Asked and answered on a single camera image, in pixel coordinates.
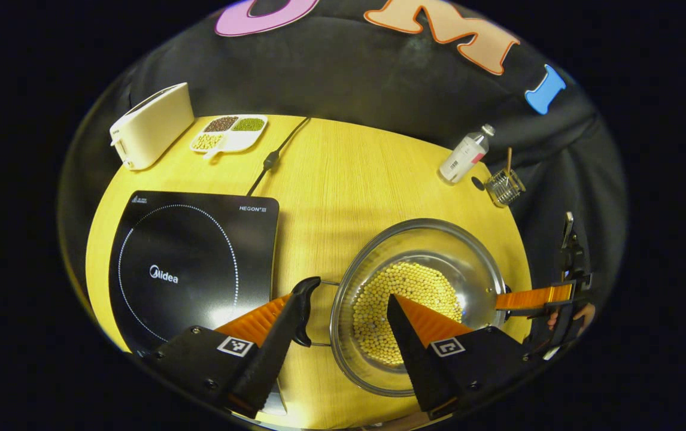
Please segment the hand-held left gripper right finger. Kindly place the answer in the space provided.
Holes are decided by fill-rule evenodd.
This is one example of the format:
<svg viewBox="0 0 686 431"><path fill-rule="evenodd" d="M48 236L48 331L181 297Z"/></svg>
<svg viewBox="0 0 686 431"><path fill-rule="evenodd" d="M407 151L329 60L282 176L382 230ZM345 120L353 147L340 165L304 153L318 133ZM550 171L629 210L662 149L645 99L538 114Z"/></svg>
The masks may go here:
<svg viewBox="0 0 686 431"><path fill-rule="evenodd" d="M401 295L389 296L387 319L430 419L480 409L547 365L498 327L473 330Z"/></svg>

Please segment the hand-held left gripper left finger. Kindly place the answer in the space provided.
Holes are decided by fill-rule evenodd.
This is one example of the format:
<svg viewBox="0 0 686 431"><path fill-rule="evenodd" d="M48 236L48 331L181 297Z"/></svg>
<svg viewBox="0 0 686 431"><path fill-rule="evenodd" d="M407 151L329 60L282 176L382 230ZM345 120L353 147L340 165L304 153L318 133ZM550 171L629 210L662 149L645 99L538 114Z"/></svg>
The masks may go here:
<svg viewBox="0 0 686 431"><path fill-rule="evenodd" d="M283 297L262 343L188 327L142 360L152 375L195 401L253 419L265 406L302 319L302 295Z"/></svg>

